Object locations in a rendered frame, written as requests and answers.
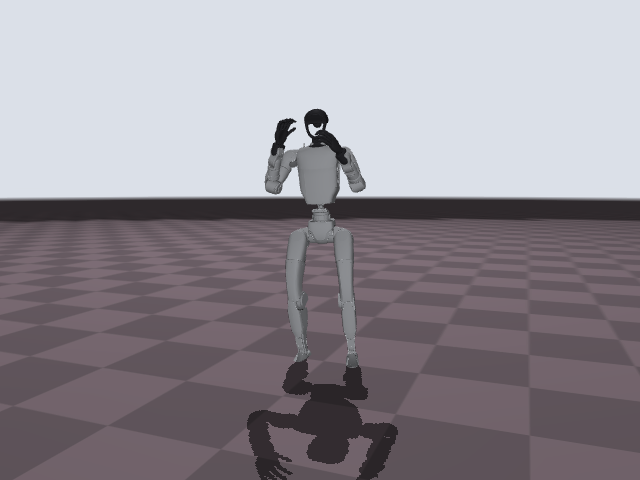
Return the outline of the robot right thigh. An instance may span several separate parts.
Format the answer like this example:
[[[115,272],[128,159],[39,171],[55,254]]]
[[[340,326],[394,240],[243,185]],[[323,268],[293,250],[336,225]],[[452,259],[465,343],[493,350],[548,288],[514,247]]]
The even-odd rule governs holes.
[[[306,250],[310,244],[308,227],[293,231],[288,240],[286,257],[286,286],[288,301],[293,301],[297,309],[305,308],[308,295],[302,291],[306,261]]]

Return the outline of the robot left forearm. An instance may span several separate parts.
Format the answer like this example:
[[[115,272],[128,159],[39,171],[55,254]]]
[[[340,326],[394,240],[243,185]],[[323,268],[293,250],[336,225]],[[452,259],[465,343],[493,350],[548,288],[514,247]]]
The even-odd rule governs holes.
[[[366,187],[366,183],[363,177],[361,176],[360,172],[357,170],[354,162],[351,160],[351,154],[346,151],[344,156],[348,160],[348,163],[346,165],[343,165],[339,162],[339,160],[338,160],[338,163],[342,166],[342,170],[347,176],[349,183],[357,184],[358,182],[361,182],[363,186]]]

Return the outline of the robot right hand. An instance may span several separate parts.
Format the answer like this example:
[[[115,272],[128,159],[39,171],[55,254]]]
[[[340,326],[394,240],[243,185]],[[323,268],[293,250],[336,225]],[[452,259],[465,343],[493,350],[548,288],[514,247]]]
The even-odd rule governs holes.
[[[276,142],[273,143],[272,150],[271,150],[271,154],[273,156],[275,156],[277,154],[278,148],[285,149],[285,145],[283,145],[283,144],[286,141],[287,136],[289,136],[293,131],[296,130],[296,127],[294,127],[290,131],[288,131],[290,125],[293,122],[295,123],[297,121],[295,121],[294,119],[291,119],[291,118],[279,121],[279,123],[277,125],[277,128],[276,128],[277,130],[275,132],[275,141]]]

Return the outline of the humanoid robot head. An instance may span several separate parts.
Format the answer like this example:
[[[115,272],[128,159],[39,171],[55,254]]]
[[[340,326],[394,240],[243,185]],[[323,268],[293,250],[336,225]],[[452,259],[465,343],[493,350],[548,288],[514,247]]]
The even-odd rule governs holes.
[[[323,123],[322,130],[325,130],[326,129],[326,124],[328,123],[327,114],[321,109],[310,110],[305,115],[304,122],[305,122],[305,127],[306,127],[307,134],[309,135],[310,138],[312,138],[313,145],[311,145],[309,147],[322,147],[322,146],[325,146],[325,145],[320,144],[321,142],[318,142],[318,143],[315,142],[316,140],[322,139],[322,138],[315,139],[316,136],[311,135],[311,133],[309,132],[308,125],[309,124],[313,124],[314,127],[319,128]]]

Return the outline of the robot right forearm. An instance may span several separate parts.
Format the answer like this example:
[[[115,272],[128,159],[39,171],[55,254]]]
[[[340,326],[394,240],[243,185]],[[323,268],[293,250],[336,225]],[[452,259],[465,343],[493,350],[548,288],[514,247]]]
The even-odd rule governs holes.
[[[283,155],[284,155],[283,148],[278,148],[277,154],[275,156],[273,156],[270,151],[270,157],[268,159],[268,170],[265,176],[265,186],[268,180],[271,182],[279,180],[279,176],[280,176],[279,171],[280,171],[280,165],[282,163]]]

